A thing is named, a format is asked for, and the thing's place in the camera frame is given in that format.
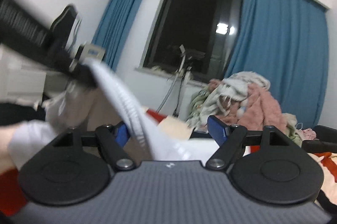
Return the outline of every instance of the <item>window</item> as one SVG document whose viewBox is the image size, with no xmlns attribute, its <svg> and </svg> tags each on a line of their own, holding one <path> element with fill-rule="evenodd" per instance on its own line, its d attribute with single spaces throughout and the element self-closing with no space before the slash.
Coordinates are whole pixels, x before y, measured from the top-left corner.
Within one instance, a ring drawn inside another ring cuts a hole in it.
<svg viewBox="0 0 337 224">
<path fill-rule="evenodd" d="M 164 0 L 144 66 L 174 73 L 179 46 L 193 58 L 192 74 L 208 83 L 223 78 L 238 33 L 242 0 Z"/>
</svg>

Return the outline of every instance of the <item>pink blanket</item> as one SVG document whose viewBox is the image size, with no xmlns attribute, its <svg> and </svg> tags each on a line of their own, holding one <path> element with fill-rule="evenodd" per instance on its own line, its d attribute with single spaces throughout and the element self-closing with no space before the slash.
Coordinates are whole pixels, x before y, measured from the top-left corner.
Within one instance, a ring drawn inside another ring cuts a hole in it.
<svg viewBox="0 0 337 224">
<path fill-rule="evenodd" d="M 284 132 L 287 122 L 282 116 L 281 107 L 270 92 L 257 84 L 248 86 L 248 104 L 243 116 L 238 119 L 236 112 L 240 107 L 239 102 L 233 102 L 227 116 L 217 115 L 226 124 L 240 124 L 248 130 L 262 130 L 265 125 L 273 125 Z"/>
</svg>

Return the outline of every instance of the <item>blue curtain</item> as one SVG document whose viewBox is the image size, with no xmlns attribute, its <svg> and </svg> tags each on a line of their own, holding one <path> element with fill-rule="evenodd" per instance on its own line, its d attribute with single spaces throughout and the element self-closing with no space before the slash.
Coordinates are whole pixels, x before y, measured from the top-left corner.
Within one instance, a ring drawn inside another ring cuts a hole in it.
<svg viewBox="0 0 337 224">
<path fill-rule="evenodd" d="M 328 76 L 325 8 L 312 0 L 243 0 L 240 33 L 225 77 L 254 71 L 271 82 L 282 112 L 318 123 Z"/>
<path fill-rule="evenodd" d="M 110 0 L 92 43 L 105 48 L 104 62 L 116 70 L 142 0 Z"/>
</svg>

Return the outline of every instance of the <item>black round pad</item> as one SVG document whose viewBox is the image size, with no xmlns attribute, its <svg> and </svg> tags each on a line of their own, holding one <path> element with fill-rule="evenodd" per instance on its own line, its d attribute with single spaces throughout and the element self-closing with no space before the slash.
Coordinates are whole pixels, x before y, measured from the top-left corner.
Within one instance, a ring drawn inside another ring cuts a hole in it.
<svg viewBox="0 0 337 224">
<path fill-rule="evenodd" d="M 63 206 L 90 199 L 110 180 L 107 164 L 73 147 L 42 150 L 19 173 L 25 195 L 41 204 Z"/>
<path fill-rule="evenodd" d="M 320 166 L 298 147 L 269 146 L 240 158 L 230 173 L 243 194 L 266 203 L 292 205 L 315 200 Z"/>
</svg>

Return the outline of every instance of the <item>white fabric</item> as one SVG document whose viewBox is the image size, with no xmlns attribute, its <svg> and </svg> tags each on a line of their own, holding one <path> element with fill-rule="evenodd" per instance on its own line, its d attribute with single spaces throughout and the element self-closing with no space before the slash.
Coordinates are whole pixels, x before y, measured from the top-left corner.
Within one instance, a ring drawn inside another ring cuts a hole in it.
<svg viewBox="0 0 337 224">
<path fill-rule="evenodd" d="M 56 137 L 56 132 L 48 122 L 30 121 L 16 129 L 7 146 L 18 170 L 38 151 Z"/>
<path fill-rule="evenodd" d="M 203 103 L 199 118 L 189 120 L 191 127 L 202 127 L 207 124 L 210 115 L 217 115 L 219 111 L 222 115 L 228 115 L 229 109 L 223 109 L 220 97 L 234 101 L 244 101 L 248 97 L 248 85 L 256 83 L 257 85 L 269 90 L 270 82 L 261 75 L 252 71 L 242 71 L 233 74 L 229 78 L 224 78 L 220 84 Z"/>
<path fill-rule="evenodd" d="M 94 59 L 86 59 L 85 63 L 105 98 L 128 127 L 132 138 L 149 151 L 154 160 L 201 160 L 205 164 L 216 151 L 214 146 L 200 150 L 193 142 L 167 136 L 144 114 L 138 100 L 105 64 Z M 8 145 L 16 167 L 20 169 L 69 124 L 76 126 L 83 122 L 94 104 L 92 96 L 95 97 L 92 90 L 86 89 L 78 89 L 75 93 L 64 92 L 47 107 L 48 122 L 31 121 L 18 128 Z"/>
</svg>

